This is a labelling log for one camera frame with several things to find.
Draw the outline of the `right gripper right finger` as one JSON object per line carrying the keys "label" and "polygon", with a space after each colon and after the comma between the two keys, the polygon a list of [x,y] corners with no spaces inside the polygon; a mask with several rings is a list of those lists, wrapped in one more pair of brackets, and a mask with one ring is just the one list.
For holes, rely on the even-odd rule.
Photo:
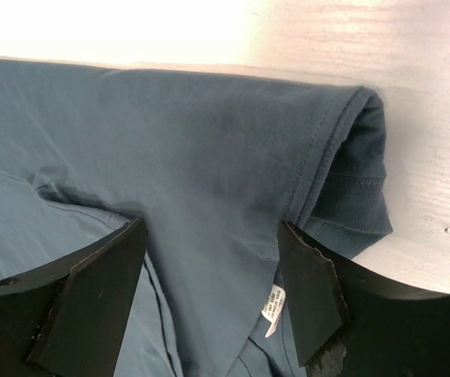
{"label": "right gripper right finger", "polygon": [[450,294],[384,277],[282,222],[298,363],[309,376],[450,376]]}

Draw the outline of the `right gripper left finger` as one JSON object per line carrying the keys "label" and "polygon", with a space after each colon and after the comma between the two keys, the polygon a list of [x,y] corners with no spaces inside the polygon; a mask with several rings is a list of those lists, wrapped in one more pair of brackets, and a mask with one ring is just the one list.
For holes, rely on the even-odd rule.
{"label": "right gripper left finger", "polygon": [[0,376],[112,376],[145,258],[137,219],[0,281]]}

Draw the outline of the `blue t shirt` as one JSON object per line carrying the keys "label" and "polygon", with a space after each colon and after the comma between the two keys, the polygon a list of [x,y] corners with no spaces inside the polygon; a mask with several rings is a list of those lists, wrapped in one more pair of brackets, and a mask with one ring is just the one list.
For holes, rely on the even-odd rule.
{"label": "blue t shirt", "polygon": [[392,230],[373,90],[0,60],[0,280],[133,218],[118,376],[302,376],[262,314],[289,221],[352,258]]}

